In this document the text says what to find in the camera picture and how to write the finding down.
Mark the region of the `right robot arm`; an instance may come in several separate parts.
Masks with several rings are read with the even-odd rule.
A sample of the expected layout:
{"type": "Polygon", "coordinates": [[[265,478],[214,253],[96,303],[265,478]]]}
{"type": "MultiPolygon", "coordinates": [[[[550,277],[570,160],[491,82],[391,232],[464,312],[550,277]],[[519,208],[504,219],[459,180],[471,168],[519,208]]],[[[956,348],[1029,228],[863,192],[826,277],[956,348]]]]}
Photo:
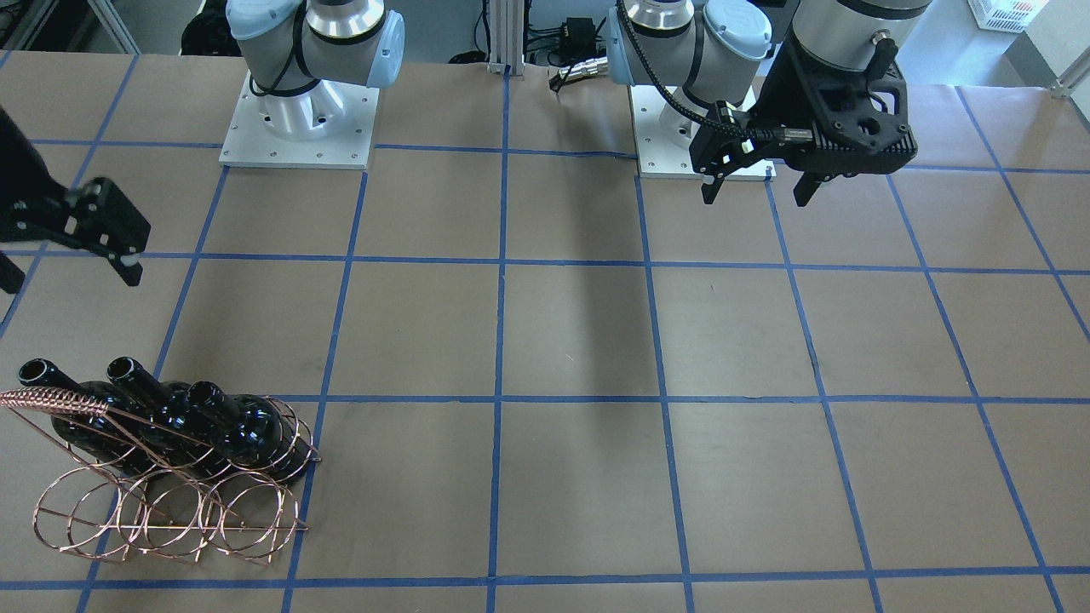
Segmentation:
{"type": "MultiPolygon", "coordinates": [[[[382,1],[229,1],[249,77],[219,160],[233,168],[365,169],[379,92],[404,62],[404,17],[382,1]]],[[[84,249],[129,286],[152,223],[105,177],[62,187],[3,115],[1,238],[84,249]]]]}

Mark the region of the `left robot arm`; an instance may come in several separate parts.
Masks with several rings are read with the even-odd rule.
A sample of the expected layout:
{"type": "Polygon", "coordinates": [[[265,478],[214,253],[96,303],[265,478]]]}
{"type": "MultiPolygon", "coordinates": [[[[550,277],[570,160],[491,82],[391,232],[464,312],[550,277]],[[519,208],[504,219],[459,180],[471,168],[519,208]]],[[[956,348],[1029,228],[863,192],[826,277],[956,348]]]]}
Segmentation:
{"type": "Polygon", "coordinates": [[[611,81],[652,86],[685,120],[712,204],[764,160],[800,175],[806,206],[834,178],[891,175],[918,154],[897,55],[927,1],[787,1],[783,37],[750,1],[617,1],[604,23],[611,81]]]}

